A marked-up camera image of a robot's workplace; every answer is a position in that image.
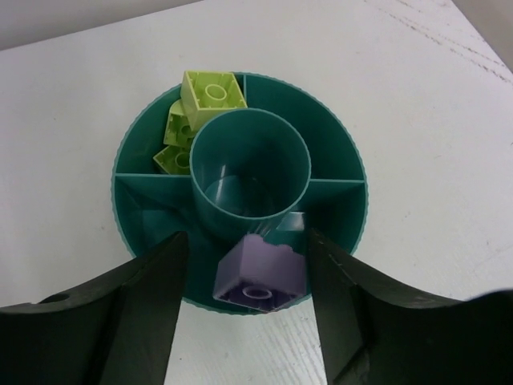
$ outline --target white table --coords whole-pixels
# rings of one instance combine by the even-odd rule
[[[349,129],[370,209],[356,256],[453,298],[513,286],[513,75],[447,0],[206,0],[0,52],[0,306],[130,258],[111,168],[186,69],[296,84]],[[311,300],[184,303],[167,383],[325,383]]]

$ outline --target purple toy brick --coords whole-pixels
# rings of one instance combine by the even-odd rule
[[[274,311],[305,295],[305,257],[260,235],[246,235],[217,266],[214,298],[220,301]]]

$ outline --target lime green toy brick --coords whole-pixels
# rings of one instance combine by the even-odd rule
[[[222,112],[248,106],[232,72],[185,71],[180,96],[193,132]]]
[[[169,108],[168,123],[164,133],[164,144],[189,149],[194,140],[192,131],[184,112],[182,100],[178,99]]]
[[[188,175],[189,152],[176,146],[167,146],[164,150],[153,156],[157,166],[167,174]]]

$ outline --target round green tray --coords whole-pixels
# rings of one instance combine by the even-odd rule
[[[265,240],[304,253],[305,230],[314,227],[353,253],[362,236],[368,196],[362,160],[349,133],[327,107],[297,87],[263,75],[236,73],[236,79],[248,107],[273,112],[299,131],[312,161],[303,199]],[[121,142],[112,177],[119,231],[134,257],[176,231],[187,231],[184,300],[221,313],[257,314],[212,297],[217,263],[234,245],[199,226],[191,177],[164,175],[154,165],[153,156],[165,147],[169,108],[179,98],[180,85],[164,92],[140,113]]]

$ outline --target green cup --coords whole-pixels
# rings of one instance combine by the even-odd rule
[[[265,236],[305,194],[311,173],[301,135],[256,108],[218,115],[196,135],[190,168],[203,226],[226,241]]]

